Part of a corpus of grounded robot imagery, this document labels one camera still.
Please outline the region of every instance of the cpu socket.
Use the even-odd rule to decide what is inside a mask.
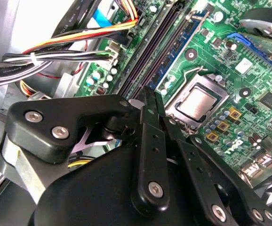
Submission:
[[[198,129],[228,97],[223,87],[206,75],[196,74],[166,104],[166,113]]]

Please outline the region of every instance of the blue pcie slot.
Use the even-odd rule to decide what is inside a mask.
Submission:
[[[148,85],[150,88],[156,89],[163,77],[167,74],[167,71],[172,67],[175,60],[180,56],[182,51],[191,41],[200,24],[202,24],[202,20],[205,20],[207,13],[208,11],[205,10],[192,16],[192,22],[186,26],[182,34],[179,34],[179,36],[175,39],[175,44],[169,50],[169,54],[163,58],[159,69]]]
[[[268,59],[267,55],[260,51],[258,48],[256,48],[252,42],[250,42],[248,39],[246,39],[243,35],[239,33],[232,33],[227,36],[227,38],[234,38],[237,41],[240,41],[243,43],[245,46],[250,48],[255,54],[260,56],[264,61],[266,61],[268,64],[272,66],[272,61]]]

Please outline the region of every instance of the silver screw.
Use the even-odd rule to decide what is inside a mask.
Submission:
[[[119,101],[119,103],[122,105],[122,106],[124,106],[124,107],[127,107],[128,106],[128,104],[125,102],[125,101]]]
[[[173,124],[173,125],[175,125],[175,124],[176,124],[176,121],[175,121],[175,120],[173,120],[173,119],[169,119],[169,122],[170,122],[171,124]]]
[[[222,222],[226,221],[226,214],[221,207],[219,207],[217,205],[212,205],[211,208],[212,208],[213,214],[216,216],[216,218],[218,218]]]
[[[151,109],[149,109],[148,112],[151,113],[151,114],[155,114],[155,112],[153,110],[151,110]]]
[[[252,213],[253,213],[254,217],[256,217],[258,220],[264,221],[263,216],[256,209],[252,209]]]
[[[43,116],[38,112],[27,112],[25,118],[30,122],[40,122],[43,120]]]
[[[149,191],[156,198],[162,198],[163,196],[163,189],[157,182],[152,181],[149,183]]]
[[[68,129],[62,127],[62,126],[56,126],[51,131],[52,135],[60,140],[66,139],[69,137],[69,131]]]
[[[272,213],[270,213],[270,212],[267,211],[267,210],[264,210],[264,213],[265,213],[266,217],[267,217],[270,221],[272,221]]]
[[[199,143],[199,144],[202,144],[202,141],[200,138],[196,137],[195,140]]]

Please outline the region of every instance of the motherboard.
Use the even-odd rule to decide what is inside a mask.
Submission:
[[[133,2],[128,44],[102,40],[114,59],[89,64],[76,96],[131,99],[149,86],[185,136],[201,134],[251,187],[271,176],[272,31],[251,28],[272,0]],[[119,9],[112,23],[125,17]]]

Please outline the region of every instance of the green circuit board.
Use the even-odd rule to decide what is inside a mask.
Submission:
[[[160,10],[163,9],[162,7],[165,4],[165,2],[166,2],[165,0],[150,0],[150,1],[135,0],[133,1],[135,7],[138,10],[138,15],[140,16],[139,23],[135,27],[131,28],[129,31],[124,31],[124,32],[132,32],[133,39],[129,43],[128,47],[126,48],[124,48],[123,46],[120,47],[121,49],[120,49],[120,54],[118,57],[118,65],[117,65],[118,72],[116,73],[116,75],[112,75],[113,80],[109,83],[110,84],[109,88],[104,89],[103,82],[105,81],[106,76],[109,75],[110,72],[95,63],[91,63],[83,75],[83,79],[80,83],[80,88],[75,95],[76,97],[96,95],[98,87],[104,89],[105,91],[104,94],[110,93],[110,90],[112,90],[113,86],[116,84],[116,82],[120,78],[120,73],[127,65],[129,59],[133,56],[136,48],[139,46],[143,37],[147,34],[148,30],[152,26],[152,23],[158,16]],[[156,13],[152,13],[149,10],[149,6],[151,5],[154,5],[158,9]],[[112,19],[112,24],[117,24],[119,22],[125,21],[126,19],[127,17],[124,14],[124,12],[121,10],[118,10]],[[111,43],[110,40],[103,39],[98,49],[105,50],[105,48],[109,46],[110,43]],[[87,78],[90,78],[93,72],[100,72],[101,79],[95,81],[93,85],[87,84]]]
[[[91,63],[83,74],[76,96],[110,94],[115,90],[116,84],[122,79],[123,69],[130,64],[129,60],[134,57],[133,55],[139,48],[141,41],[153,26],[154,20],[160,15],[159,11],[157,13],[150,12],[149,7],[155,5],[160,10],[166,3],[164,0],[135,0],[133,2],[138,9],[141,9],[145,22],[129,31],[134,35],[128,47],[120,46],[118,71],[115,75],[112,75],[113,80],[109,83],[109,88],[104,89],[102,84],[106,76],[110,75],[110,71],[98,64]],[[196,72],[189,73],[185,78],[184,72],[203,67],[204,71],[199,72],[200,75],[221,75],[221,79],[224,81],[223,89],[226,90],[229,97],[208,121],[198,130],[195,129],[194,132],[204,136],[214,150],[221,150],[223,159],[239,173],[244,165],[254,162],[256,154],[263,150],[253,146],[248,138],[253,133],[257,133],[260,137],[268,136],[272,138],[272,66],[246,46],[234,39],[227,38],[227,36],[236,32],[246,33],[239,23],[243,15],[253,8],[272,7],[272,0],[193,0],[188,1],[188,6],[192,8],[197,6],[197,3],[201,5],[209,3],[215,10],[207,17],[201,27],[195,30],[195,35],[158,84],[156,91],[162,94],[166,104],[177,90],[182,85],[187,84],[196,74]],[[125,14],[119,10],[112,23],[124,21],[125,18]],[[170,42],[171,34],[179,27],[180,21],[182,21],[181,17],[173,24],[171,31],[164,37],[152,56],[157,57],[159,50]],[[265,48],[270,52],[272,51],[272,42],[264,43],[264,40],[259,38],[257,38],[257,41],[266,46]],[[236,49],[227,48],[228,42],[237,44]],[[99,49],[104,50],[110,43],[110,40],[102,40]],[[190,49],[197,53],[194,60],[189,60],[185,56],[185,53]],[[148,70],[150,65],[146,65],[144,68]],[[93,76],[95,72],[100,72],[101,79],[96,80],[93,85],[87,84],[87,78]],[[128,93],[133,93],[139,87],[138,83],[133,83]],[[248,96],[243,97],[242,93],[244,92],[248,93]],[[223,115],[224,112],[229,112],[230,115],[225,116]],[[231,117],[232,113],[236,113],[236,119]],[[220,116],[225,116],[225,119],[219,120]],[[219,129],[216,121],[220,125],[225,125],[224,130]],[[211,124],[216,125],[216,128],[210,129]],[[232,147],[227,145],[227,141],[233,144]],[[252,180],[253,186],[272,175],[272,166],[271,169],[262,168],[262,172],[264,173],[260,173],[258,177]]]
[[[229,41],[227,35],[233,32],[243,32],[238,21],[247,10],[253,7],[272,7],[272,1],[260,0],[255,5],[251,5],[246,0],[209,0],[208,2],[215,6],[214,14],[223,13],[222,21],[215,22],[214,19],[210,18],[206,20],[200,32],[185,48],[185,52],[189,49],[196,50],[198,54],[196,59],[187,60],[185,54],[182,54],[157,90],[162,93],[162,90],[166,87],[166,94],[163,93],[163,100],[166,103],[185,81],[185,71],[203,66],[207,71],[201,71],[199,74],[215,73],[221,75],[225,81],[225,89],[229,98],[212,115],[207,125],[215,123],[217,120],[217,123],[222,121],[225,130],[220,130],[218,127],[211,130],[216,135],[212,136],[212,140],[207,137],[209,135],[206,132],[207,126],[201,127],[199,133],[214,149],[222,150],[224,152],[223,159],[236,172],[239,172],[246,162],[254,161],[254,154],[259,152],[248,141],[248,137],[254,132],[261,137],[272,137],[272,105],[264,105],[267,98],[272,97],[272,67],[241,43],[237,43],[237,49],[233,53],[224,45]],[[186,76],[187,81],[194,74],[188,74]],[[240,97],[243,88],[249,88],[251,94],[248,97]],[[257,113],[254,114],[249,111],[250,106],[257,110]],[[224,120],[219,120],[219,116],[223,115],[224,111],[230,110],[231,112],[231,109],[241,114],[237,120],[230,116]],[[244,133],[242,137],[237,135],[240,130]],[[228,147],[224,142],[225,140],[232,141],[234,147]],[[236,141],[242,144],[235,147]]]

